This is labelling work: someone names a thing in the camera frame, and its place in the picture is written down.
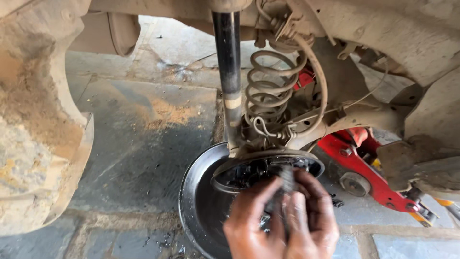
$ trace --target stone floor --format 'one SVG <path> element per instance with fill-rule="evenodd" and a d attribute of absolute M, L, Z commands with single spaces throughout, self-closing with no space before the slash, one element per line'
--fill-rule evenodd
<path fill-rule="evenodd" d="M 81 111 L 94 113 L 92 153 L 64 215 L 41 230 L 0 238 L 0 259 L 200 257 L 184 235 L 177 203 L 187 166 L 222 139 L 214 38 L 171 19 L 140 22 L 129 57 L 67 53 L 72 97 Z M 241 47 L 246 85 L 256 49 L 253 42 Z M 375 87 L 378 75 L 360 69 Z M 376 92 L 382 101 L 409 84 L 389 78 L 386 90 Z M 460 258 L 458 222 L 432 198 L 424 202 L 440 219 L 426 229 L 408 214 L 344 192 L 337 184 L 344 169 L 314 152 L 327 166 L 320 181 L 345 203 L 334 208 L 341 238 L 333 258 Z"/>

